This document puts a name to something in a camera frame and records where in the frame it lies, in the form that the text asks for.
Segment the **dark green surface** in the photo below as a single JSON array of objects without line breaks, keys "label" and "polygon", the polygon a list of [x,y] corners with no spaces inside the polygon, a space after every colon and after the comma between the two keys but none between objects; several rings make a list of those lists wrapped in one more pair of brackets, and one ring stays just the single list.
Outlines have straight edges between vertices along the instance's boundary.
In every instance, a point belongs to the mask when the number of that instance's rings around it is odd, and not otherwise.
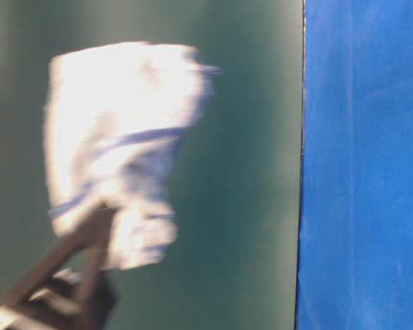
[{"label": "dark green surface", "polygon": [[116,272],[108,329],[292,329],[301,117],[293,0],[0,0],[0,295],[54,240],[42,108],[51,57],[147,40],[224,70],[171,177],[177,243]]}]

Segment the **white fabric with blue stripe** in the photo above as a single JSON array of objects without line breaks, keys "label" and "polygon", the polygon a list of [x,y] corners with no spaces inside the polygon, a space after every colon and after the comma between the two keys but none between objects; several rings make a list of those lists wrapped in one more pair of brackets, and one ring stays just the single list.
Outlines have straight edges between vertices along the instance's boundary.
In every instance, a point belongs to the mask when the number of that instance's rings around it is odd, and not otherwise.
[{"label": "white fabric with blue stripe", "polygon": [[215,73],[194,54],[183,45],[140,42],[52,60],[45,119],[50,215],[62,235],[102,201],[119,208],[106,268],[156,263],[176,237],[165,180]]}]

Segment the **cloth fold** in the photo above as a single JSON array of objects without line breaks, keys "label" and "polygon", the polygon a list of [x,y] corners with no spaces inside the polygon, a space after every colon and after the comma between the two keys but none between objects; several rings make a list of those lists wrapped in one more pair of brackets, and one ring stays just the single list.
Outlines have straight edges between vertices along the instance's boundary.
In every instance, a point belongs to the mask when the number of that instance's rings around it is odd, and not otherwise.
[{"label": "cloth fold", "polygon": [[217,72],[195,53],[120,43],[51,62],[44,147],[54,231],[73,231],[102,201],[119,208],[106,268],[156,263],[176,238],[166,178]]}]

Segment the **blue panel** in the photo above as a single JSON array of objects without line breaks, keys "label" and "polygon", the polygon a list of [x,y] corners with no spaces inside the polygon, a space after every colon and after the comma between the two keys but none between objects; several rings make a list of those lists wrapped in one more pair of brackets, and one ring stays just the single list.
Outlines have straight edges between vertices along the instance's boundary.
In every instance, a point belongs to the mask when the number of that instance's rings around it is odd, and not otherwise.
[{"label": "blue panel", "polygon": [[297,329],[413,329],[413,1],[307,0]]}]

